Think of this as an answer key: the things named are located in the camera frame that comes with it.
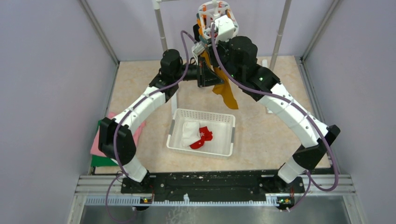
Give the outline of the mustard yellow sock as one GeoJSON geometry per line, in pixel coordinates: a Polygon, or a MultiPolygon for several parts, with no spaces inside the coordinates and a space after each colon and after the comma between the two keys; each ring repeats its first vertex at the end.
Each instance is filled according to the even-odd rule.
{"type": "Polygon", "coordinates": [[[220,95],[223,98],[224,104],[229,109],[238,110],[239,107],[236,99],[234,98],[228,76],[224,73],[224,71],[221,68],[214,67],[214,72],[216,75],[218,75],[220,78],[224,80],[224,83],[216,84],[213,87],[212,92],[217,95],[220,95]]]}

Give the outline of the white plastic clip hanger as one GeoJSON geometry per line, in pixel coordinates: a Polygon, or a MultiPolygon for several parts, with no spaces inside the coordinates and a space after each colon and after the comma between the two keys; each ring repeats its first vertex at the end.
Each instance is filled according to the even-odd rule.
{"type": "Polygon", "coordinates": [[[204,42],[211,38],[211,27],[212,24],[214,24],[214,20],[223,15],[227,15],[231,18],[239,30],[239,25],[228,2],[223,0],[212,0],[200,5],[197,13],[198,39],[200,41],[204,42]]]}

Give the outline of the white sock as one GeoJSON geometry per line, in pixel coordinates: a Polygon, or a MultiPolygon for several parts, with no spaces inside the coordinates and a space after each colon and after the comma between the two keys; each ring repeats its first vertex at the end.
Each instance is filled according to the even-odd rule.
{"type": "Polygon", "coordinates": [[[201,139],[199,129],[200,123],[198,121],[192,120],[183,123],[181,138],[183,147],[189,147],[201,139]]]}

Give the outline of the red snowflake sock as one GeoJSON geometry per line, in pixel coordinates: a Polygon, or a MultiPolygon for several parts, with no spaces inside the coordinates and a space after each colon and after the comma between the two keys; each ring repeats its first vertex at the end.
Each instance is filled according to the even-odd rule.
{"type": "Polygon", "coordinates": [[[204,126],[199,129],[200,140],[194,142],[190,145],[191,149],[197,150],[204,146],[205,142],[211,141],[213,139],[213,133],[208,129],[208,127],[204,126]]]}

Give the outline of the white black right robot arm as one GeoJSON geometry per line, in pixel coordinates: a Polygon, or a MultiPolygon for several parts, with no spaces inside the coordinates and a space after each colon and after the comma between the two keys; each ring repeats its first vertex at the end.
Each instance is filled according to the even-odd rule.
{"type": "Polygon", "coordinates": [[[322,157],[332,155],[330,145],[340,134],[304,109],[269,68],[257,62],[257,46],[246,36],[227,42],[211,38],[211,49],[218,65],[230,80],[257,103],[267,107],[299,138],[297,151],[279,168],[274,187],[287,192],[296,177],[316,167],[322,157]]]}

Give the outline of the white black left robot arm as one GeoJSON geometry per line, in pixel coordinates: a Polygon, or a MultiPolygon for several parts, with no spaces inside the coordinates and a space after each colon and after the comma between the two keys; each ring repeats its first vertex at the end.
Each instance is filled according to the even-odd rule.
{"type": "Polygon", "coordinates": [[[132,187],[139,193],[149,189],[150,181],[147,169],[135,155],[133,134],[152,112],[170,100],[178,90],[179,82],[192,80],[200,87],[224,83],[204,58],[199,57],[195,63],[183,63],[179,51],[166,50],[157,75],[144,93],[120,114],[113,118],[105,117],[100,122],[99,151],[118,164],[126,177],[132,179],[132,187]]]}

